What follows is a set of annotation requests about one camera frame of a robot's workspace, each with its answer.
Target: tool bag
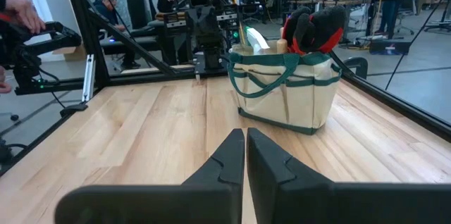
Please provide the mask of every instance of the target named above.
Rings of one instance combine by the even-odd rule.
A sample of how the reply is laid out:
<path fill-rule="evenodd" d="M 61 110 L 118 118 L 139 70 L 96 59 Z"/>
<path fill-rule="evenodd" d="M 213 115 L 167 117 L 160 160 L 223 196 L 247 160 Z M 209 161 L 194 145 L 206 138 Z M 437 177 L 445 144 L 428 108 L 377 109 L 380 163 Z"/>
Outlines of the tool bag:
<path fill-rule="evenodd" d="M 228 73 L 241 116 L 307 135 L 327 120 L 341 69 L 319 52 L 230 54 Z"/>

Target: wooden handle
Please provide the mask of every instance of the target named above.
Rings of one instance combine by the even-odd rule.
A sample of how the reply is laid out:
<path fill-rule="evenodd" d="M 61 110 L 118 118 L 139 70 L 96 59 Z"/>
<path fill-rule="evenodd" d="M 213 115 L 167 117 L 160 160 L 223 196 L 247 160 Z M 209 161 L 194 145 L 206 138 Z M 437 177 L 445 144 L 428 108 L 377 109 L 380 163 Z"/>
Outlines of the wooden handle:
<path fill-rule="evenodd" d="M 277 41 L 277 54 L 286 54 L 288 52 L 288 42 L 285 39 Z"/>

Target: concrete floor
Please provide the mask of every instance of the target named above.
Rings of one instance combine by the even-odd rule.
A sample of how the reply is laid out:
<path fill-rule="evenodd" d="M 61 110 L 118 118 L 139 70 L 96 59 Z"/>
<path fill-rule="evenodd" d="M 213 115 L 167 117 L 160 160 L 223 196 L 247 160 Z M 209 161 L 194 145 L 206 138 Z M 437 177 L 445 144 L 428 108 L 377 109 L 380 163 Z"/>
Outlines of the concrete floor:
<path fill-rule="evenodd" d="M 431 11 L 423 11 L 419 16 L 410 16 L 404 20 L 404 25 L 419 30 Z M 439 9 L 431 20 L 441 17 L 443 10 Z M 251 24 L 268 39 L 277 39 L 281 21 L 274 23 Z M 350 34 L 352 39 L 362 33 Z M 397 37 L 412 38 L 408 32 L 402 32 Z M 412 45 L 410 53 L 402 61 L 398 73 L 388 89 L 400 98 L 422 108 L 429 113 L 451 123 L 451 102 L 448 79 L 451 78 L 451 41 L 447 34 L 422 32 Z M 390 74 L 393 72 L 400 56 L 375 56 L 368 51 L 353 51 L 348 49 L 335 49 L 341 59 L 362 56 L 369 62 L 368 81 L 376 86 L 385 88 Z M 160 52 L 152 52 L 161 59 Z M 106 57 L 109 72 L 119 74 L 114 70 L 112 56 Z M 137 61 L 143 68 L 148 67 L 142 59 Z M 58 61 L 43 64 L 43 69 L 55 74 L 60 79 L 83 77 L 85 73 L 84 61 Z M 8 83 L 17 86 L 12 72 L 8 73 Z M 81 101 L 81 90 L 55 93 L 64 105 L 77 104 Z M 9 144 L 29 144 L 45 130 L 51 127 L 59 118 L 61 107 L 54 101 L 51 94 L 33 94 L 17 97 L 14 93 L 0 96 L 0 137 Z M 8 113 L 18 114 L 20 120 L 14 123 L 9 119 Z"/>

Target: person's hand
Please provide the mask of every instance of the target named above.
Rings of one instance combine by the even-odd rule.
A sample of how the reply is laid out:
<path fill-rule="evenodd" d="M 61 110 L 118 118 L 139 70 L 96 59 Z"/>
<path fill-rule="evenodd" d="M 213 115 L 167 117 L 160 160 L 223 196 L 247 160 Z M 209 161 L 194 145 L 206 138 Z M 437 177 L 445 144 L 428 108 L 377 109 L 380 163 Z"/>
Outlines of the person's hand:
<path fill-rule="evenodd" d="M 122 24 L 116 25 L 116 28 L 117 28 L 119 31 L 121 31 L 121 32 L 125 31 L 125 26 L 122 25 Z"/>
<path fill-rule="evenodd" d="M 32 34 L 39 34 L 45 30 L 45 24 L 36 13 L 35 7 L 28 0 L 6 0 L 6 11 L 12 13 L 19 21 L 27 27 Z"/>
<path fill-rule="evenodd" d="M 5 82 L 6 74 L 5 68 L 0 66 L 0 94 L 6 94 L 11 92 L 11 86 Z"/>

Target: bag handle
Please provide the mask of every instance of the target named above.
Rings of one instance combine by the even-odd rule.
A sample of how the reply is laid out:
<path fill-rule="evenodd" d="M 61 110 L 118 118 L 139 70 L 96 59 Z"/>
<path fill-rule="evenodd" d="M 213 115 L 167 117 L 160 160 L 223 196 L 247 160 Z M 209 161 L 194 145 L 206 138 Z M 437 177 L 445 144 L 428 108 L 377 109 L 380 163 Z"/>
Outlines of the bag handle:
<path fill-rule="evenodd" d="M 262 90 L 255 92 L 255 93 L 246 94 L 238 88 L 236 80 L 235 80 L 235 76 L 233 75 L 233 73 L 234 73 L 233 68 L 235 67 L 235 64 L 242 63 L 243 60 L 246 61 L 246 59 L 243 59 L 243 56 L 241 56 L 239 54 L 231 54 L 230 55 L 230 63 L 228 64 L 228 75 L 229 75 L 230 81 L 232 82 L 233 87 L 238 92 L 238 94 L 240 94 L 244 98 L 251 98 L 251 99 L 262 97 L 263 95 L 268 94 L 269 92 L 273 91 L 276 87 L 280 86 L 280 84 L 282 84 L 282 82 L 286 81 L 288 79 L 288 77 L 290 77 L 296 71 L 297 64 L 299 63 L 300 55 L 299 54 L 283 54 L 283 57 L 282 56 L 279 56 L 279 57 L 281 57 L 283 59 L 283 64 L 286 68 L 285 72 L 275 82 L 268 84 Z"/>

